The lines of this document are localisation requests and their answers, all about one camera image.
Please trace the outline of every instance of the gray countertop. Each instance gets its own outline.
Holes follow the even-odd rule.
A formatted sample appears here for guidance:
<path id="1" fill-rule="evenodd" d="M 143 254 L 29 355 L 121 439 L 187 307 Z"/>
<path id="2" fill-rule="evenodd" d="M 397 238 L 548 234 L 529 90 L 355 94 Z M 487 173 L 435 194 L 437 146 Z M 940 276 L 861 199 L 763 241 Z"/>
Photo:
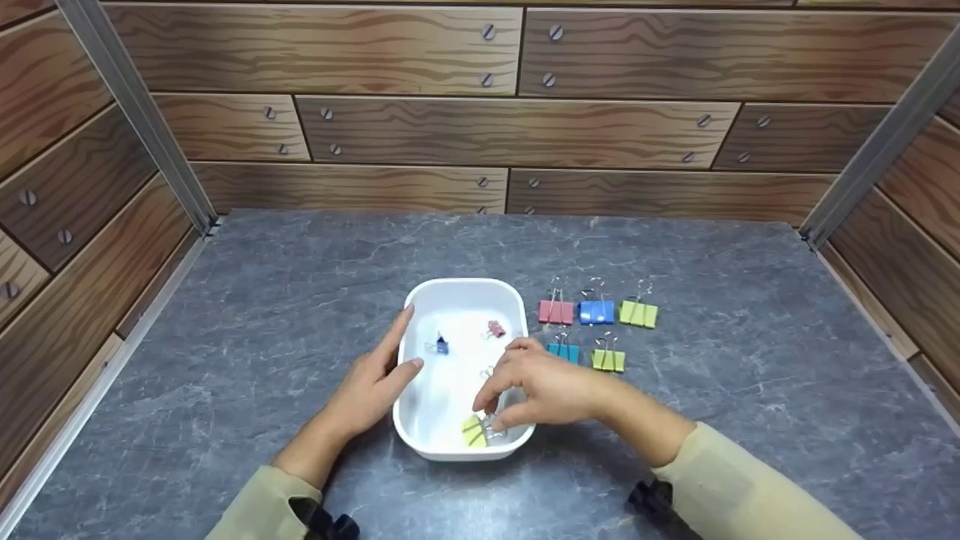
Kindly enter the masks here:
<path id="1" fill-rule="evenodd" d="M 614 329 L 631 383 L 868 538 L 955 538 L 960 441 L 785 225 L 253 210 L 207 246 L 13 537 L 202 537 L 417 283 L 509 282 L 545 338 L 535 309 L 555 274 L 568 293 L 602 276 L 615 299 L 652 280 L 658 327 Z M 624 507 L 648 474 L 594 423 L 444 464 L 384 421 L 346 451 L 325 507 L 365 538 L 673 538 Z"/>

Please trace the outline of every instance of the person's left hand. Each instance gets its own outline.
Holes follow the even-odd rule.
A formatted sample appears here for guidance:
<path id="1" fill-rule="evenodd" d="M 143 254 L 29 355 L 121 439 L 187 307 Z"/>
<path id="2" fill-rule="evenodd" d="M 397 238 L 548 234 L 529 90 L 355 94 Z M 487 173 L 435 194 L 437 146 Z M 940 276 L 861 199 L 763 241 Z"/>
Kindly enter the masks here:
<path id="1" fill-rule="evenodd" d="M 413 315 L 413 305 L 400 312 L 380 343 L 353 362 L 321 411 L 321 415 L 344 430 L 345 438 L 353 438 L 383 418 L 423 367 L 421 358 L 396 364 L 396 348 Z"/>

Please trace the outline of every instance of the wooden wall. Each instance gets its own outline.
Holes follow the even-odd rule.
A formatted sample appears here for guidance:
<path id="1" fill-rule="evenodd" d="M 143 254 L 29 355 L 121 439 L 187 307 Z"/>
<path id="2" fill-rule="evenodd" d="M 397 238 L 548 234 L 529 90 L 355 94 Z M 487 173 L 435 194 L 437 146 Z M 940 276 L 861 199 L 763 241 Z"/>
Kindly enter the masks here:
<path id="1" fill-rule="evenodd" d="M 48 0 L 0 0 L 0 510 L 196 236 Z"/>
<path id="2" fill-rule="evenodd" d="M 824 254 L 859 282 L 875 320 L 960 411 L 960 89 L 900 155 Z"/>
<path id="3" fill-rule="evenodd" d="M 590 4 L 105 6 L 221 212 L 793 225 L 960 21 L 960 0 Z"/>

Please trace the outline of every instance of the white plastic container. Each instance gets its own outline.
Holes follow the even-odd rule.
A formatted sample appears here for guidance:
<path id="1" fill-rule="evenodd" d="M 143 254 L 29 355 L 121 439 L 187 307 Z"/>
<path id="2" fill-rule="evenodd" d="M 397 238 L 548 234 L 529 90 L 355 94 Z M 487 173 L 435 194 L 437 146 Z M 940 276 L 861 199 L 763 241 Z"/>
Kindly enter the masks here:
<path id="1" fill-rule="evenodd" d="M 534 426 L 510 428 L 506 436 L 491 438 L 486 448 L 467 446 L 461 429 L 486 379 L 483 372 L 496 364 L 511 340 L 529 335 L 519 293 L 500 280 L 449 278 L 417 285 L 404 303 L 410 304 L 416 311 L 397 358 L 421 357 L 423 369 L 394 403 L 400 438 L 434 461 L 487 461 L 512 454 Z M 484 339 L 490 320 L 498 321 L 506 335 Z M 438 331 L 449 344 L 448 355 L 429 350 Z M 500 396 L 497 411 L 523 401 L 523 391 L 512 388 Z"/>

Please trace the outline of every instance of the sleeve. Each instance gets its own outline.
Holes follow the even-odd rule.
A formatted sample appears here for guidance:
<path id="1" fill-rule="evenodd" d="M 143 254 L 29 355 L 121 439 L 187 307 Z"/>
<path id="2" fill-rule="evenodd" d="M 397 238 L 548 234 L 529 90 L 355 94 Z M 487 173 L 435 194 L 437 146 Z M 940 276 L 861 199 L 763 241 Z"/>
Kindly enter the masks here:
<path id="1" fill-rule="evenodd" d="M 673 485 L 673 508 L 705 540 L 859 539 L 797 484 L 706 424 L 677 458 L 654 469 Z"/>
<path id="2" fill-rule="evenodd" d="M 290 509 L 291 497 L 319 502 L 320 490 L 276 467 L 260 467 L 206 540 L 302 540 L 307 528 Z"/>

